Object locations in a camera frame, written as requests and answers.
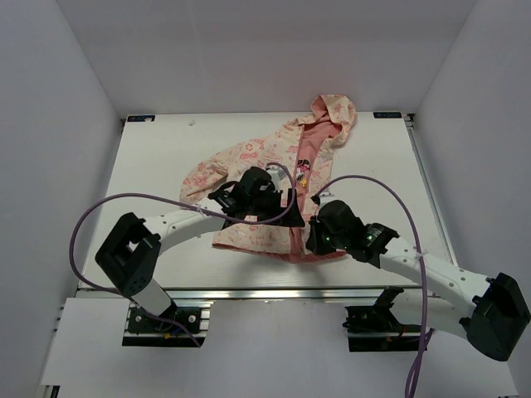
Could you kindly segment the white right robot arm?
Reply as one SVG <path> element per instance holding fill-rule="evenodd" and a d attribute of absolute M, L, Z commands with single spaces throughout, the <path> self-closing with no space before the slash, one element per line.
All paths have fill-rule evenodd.
<path fill-rule="evenodd" d="M 306 247 L 315 255 L 343 251 L 354 260 L 424 285 L 421 291 L 390 286 L 375 303 L 349 308 L 350 333 L 400 332 L 405 326 L 433 328 L 462 337 L 498 362 L 509 360 L 530 312 L 515 279 L 476 274 L 433 255 L 423 255 L 395 230 L 365 224 L 340 200 L 324 204 L 309 221 Z"/>

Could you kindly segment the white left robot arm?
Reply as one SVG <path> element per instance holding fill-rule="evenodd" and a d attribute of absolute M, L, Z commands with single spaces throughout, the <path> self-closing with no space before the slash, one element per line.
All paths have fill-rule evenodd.
<path fill-rule="evenodd" d="M 158 258 L 183 242 L 234 225 L 302 227 L 295 180 L 286 167 L 251 167 L 237 181 L 224 182 L 199 202 L 179 202 L 156 217 L 122 215 L 95 255 L 118 292 L 147 313 L 156 330 L 171 328 L 177 307 L 155 280 Z"/>

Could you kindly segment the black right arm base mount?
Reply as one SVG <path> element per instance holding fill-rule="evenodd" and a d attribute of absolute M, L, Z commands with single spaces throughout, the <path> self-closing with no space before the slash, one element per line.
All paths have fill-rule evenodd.
<path fill-rule="evenodd" d="M 395 298 L 404 289 L 388 287 L 371 305 L 346 307 L 342 326 L 350 352 L 416 352 L 420 343 L 420 322 L 400 323 L 392 314 Z"/>

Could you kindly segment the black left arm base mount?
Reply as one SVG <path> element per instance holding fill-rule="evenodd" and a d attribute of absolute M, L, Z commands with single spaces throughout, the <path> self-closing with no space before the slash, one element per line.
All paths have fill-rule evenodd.
<path fill-rule="evenodd" d="M 124 333 L 123 347 L 200 347 L 206 338 L 212 302 L 177 301 L 173 321 L 161 321 L 146 315 L 136 304 L 130 304 Z"/>

